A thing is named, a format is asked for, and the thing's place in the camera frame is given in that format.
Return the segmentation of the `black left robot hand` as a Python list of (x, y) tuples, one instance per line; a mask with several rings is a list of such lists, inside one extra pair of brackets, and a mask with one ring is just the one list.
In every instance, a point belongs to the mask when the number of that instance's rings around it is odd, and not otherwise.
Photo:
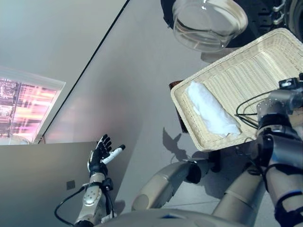
[(96, 173), (108, 175), (107, 164), (116, 158), (124, 149), (125, 145), (122, 144), (116, 149), (112, 150), (111, 138), (105, 134), (98, 141), (94, 150), (90, 152), (87, 167), (89, 175), (92, 176)]

